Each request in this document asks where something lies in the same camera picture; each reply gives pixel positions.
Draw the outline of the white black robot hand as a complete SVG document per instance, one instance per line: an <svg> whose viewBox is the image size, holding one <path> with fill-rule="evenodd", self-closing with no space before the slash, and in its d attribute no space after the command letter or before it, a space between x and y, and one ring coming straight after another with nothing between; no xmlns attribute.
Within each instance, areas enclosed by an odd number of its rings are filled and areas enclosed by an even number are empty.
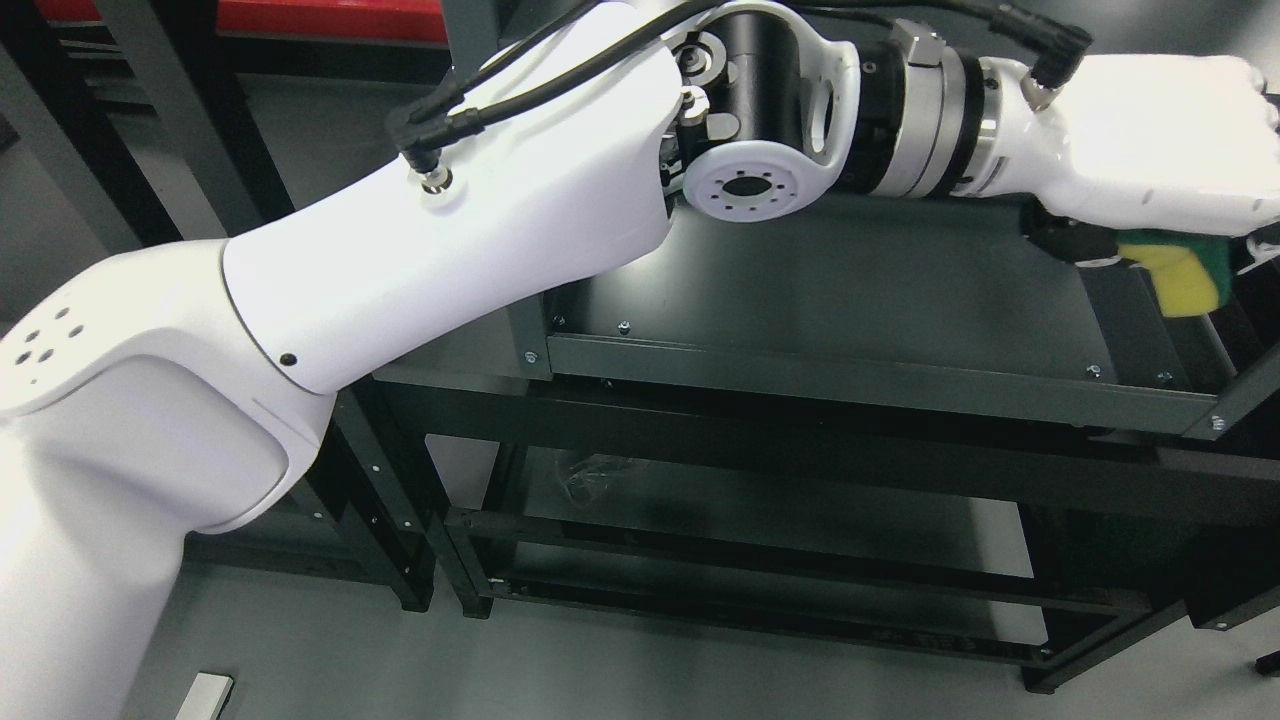
<svg viewBox="0 0 1280 720"><path fill-rule="evenodd" d="M1033 196L1064 228L1030 229L1078 266L1120 259L1123 231L1240 238L1277 223L1277 109L1238 56L1102 54L1082 60L1041 109L1030 72L987 56L998 83L995 137L975 151L964 197Z"/></svg>

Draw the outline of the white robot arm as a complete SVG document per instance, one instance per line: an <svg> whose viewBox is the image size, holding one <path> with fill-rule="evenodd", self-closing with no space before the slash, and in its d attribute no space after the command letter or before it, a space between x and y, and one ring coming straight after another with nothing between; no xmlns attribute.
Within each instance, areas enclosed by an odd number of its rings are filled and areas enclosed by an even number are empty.
<svg viewBox="0 0 1280 720"><path fill-rule="evenodd" d="M105 258L3 337L3 716L122 711L186 538L238 529L312 466L337 392L669 232L660 140L684 79L664 42L774 15L795 33L804 129L827 129L772 218L842 169L860 63L778 3L603 3L497 70L397 158L229 240Z"/></svg>

